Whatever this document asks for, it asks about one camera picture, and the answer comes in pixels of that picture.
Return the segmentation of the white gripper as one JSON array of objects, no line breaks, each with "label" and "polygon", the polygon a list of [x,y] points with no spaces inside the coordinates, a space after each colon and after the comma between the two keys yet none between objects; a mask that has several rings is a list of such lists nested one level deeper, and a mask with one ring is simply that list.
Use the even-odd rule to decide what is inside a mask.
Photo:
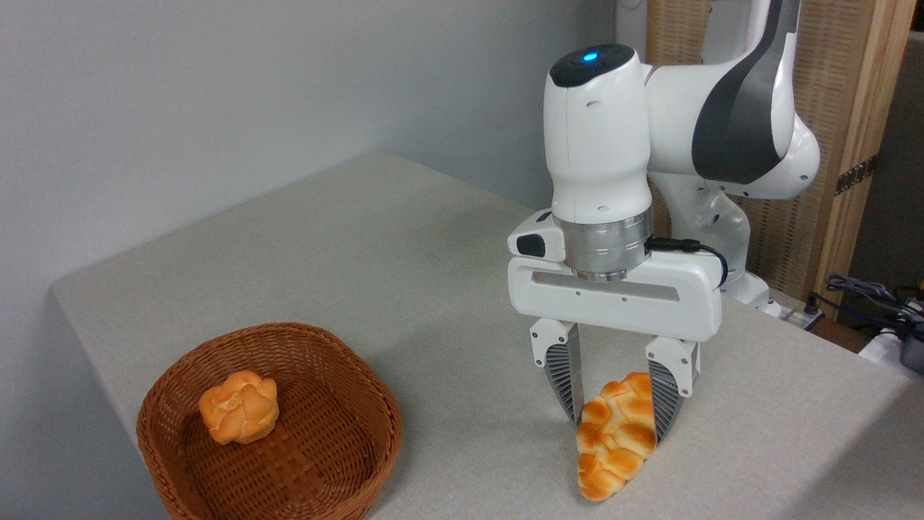
[{"label": "white gripper", "polygon": [[521,315],[545,317],[529,329],[534,362],[575,425],[585,404],[577,323],[663,336],[646,346],[656,441],[663,441],[699,378],[695,340],[705,342],[720,328],[720,260],[711,253],[654,251],[624,279],[580,279],[563,262],[563,233],[549,210],[522,221],[507,244],[512,306]]}]

